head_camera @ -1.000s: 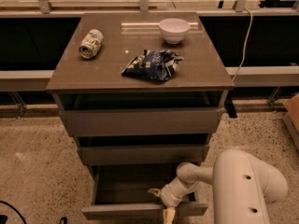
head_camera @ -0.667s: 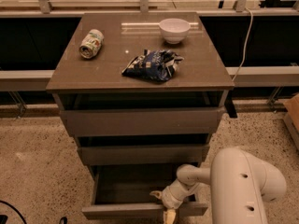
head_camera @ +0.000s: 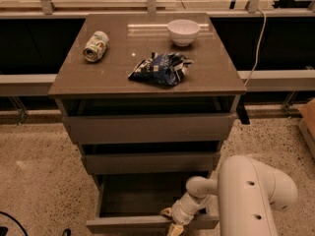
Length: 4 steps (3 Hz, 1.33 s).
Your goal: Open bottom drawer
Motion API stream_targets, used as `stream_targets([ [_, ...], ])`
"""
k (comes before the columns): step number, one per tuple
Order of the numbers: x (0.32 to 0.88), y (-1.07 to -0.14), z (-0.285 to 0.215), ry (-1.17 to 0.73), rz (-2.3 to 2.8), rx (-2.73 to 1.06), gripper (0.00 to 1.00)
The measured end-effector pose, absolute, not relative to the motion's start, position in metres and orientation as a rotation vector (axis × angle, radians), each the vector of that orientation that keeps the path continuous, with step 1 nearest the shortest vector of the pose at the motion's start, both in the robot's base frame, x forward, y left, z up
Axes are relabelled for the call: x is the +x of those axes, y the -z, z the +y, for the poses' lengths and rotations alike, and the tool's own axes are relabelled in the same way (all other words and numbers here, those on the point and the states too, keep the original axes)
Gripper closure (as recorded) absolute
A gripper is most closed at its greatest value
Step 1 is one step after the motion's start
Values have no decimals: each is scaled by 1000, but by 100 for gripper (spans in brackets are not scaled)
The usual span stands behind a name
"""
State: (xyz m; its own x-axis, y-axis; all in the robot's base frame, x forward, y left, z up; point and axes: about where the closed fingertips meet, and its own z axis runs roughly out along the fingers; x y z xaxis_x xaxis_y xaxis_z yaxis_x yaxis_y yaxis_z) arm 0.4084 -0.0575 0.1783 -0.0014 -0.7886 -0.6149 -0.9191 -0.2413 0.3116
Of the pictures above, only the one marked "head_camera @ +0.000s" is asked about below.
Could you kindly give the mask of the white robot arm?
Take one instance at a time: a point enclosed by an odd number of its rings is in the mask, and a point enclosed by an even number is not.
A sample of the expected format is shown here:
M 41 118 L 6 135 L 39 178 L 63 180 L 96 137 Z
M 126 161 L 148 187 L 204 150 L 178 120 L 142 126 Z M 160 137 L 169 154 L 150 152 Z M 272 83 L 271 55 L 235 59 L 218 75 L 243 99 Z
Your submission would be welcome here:
M 298 190 L 279 169 L 247 156 L 231 156 L 216 179 L 190 178 L 181 199 L 160 212 L 172 219 L 167 236 L 179 236 L 211 196 L 219 202 L 220 236 L 279 236 L 273 211 L 295 205 Z

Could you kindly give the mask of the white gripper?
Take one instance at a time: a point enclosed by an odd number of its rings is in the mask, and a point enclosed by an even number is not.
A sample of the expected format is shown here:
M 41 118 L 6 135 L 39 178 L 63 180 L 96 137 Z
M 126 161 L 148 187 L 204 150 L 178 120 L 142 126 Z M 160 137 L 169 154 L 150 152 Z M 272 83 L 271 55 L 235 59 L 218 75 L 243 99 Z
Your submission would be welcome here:
M 197 211 L 206 207 L 210 196 L 196 198 L 186 192 L 172 207 L 164 208 L 159 214 L 166 217 L 172 217 L 174 223 L 171 223 L 166 236 L 180 236 L 184 231 L 184 225 L 188 225 Z

